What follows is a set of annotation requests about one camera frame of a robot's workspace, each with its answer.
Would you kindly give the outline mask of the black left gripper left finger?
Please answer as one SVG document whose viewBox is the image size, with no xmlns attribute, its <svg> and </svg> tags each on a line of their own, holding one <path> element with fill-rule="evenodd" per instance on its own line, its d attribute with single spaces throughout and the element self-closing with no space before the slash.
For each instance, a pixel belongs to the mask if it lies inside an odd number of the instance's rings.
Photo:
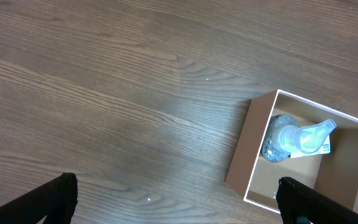
<svg viewBox="0 0 358 224">
<path fill-rule="evenodd" d="M 0 223 L 70 224 L 78 203 L 74 173 L 59 177 L 0 206 Z"/>
</svg>

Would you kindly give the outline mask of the green white soap box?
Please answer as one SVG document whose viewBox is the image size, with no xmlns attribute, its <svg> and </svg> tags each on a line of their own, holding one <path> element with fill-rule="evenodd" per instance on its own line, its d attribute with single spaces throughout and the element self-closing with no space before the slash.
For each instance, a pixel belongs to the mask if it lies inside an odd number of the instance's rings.
<svg viewBox="0 0 358 224">
<path fill-rule="evenodd" d="M 329 154 L 330 152 L 331 152 L 331 142 L 330 142 L 330 136 L 328 136 L 317 151 L 315 151 L 313 153 L 305 153 L 305 152 L 301 152 L 301 151 L 296 151 L 296 152 L 291 153 L 289 155 L 289 158 L 299 158 L 299 157 L 314 156 L 314 155 L 319 155 L 319 154 Z"/>
</svg>

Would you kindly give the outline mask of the clear pump bottle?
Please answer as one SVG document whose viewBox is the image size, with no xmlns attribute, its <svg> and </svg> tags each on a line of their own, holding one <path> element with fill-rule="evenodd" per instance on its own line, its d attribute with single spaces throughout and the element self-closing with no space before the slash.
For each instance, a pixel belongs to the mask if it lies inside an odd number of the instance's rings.
<svg viewBox="0 0 358 224">
<path fill-rule="evenodd" d="M 337 128 L 332 119 L 309 126 L 300 126 L 289 114 L 271 117 L 265 138 L 262 141 L 260 155 L 269 162 L 281 162 L 296 151 L 313 153 L 324 140 Z"/>
</svg>

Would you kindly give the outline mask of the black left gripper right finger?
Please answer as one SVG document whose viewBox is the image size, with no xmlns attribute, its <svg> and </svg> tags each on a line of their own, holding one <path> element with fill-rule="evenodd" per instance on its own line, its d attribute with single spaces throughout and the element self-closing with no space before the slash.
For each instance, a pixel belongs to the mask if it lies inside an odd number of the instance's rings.
<svg viewBox="0 0 358 224">
<path fill-rule="evenodd" d="M 279 180 L 276 200 L 283 224 L 358 224 L 358 213 L 291 177 Z"/>
</svg>

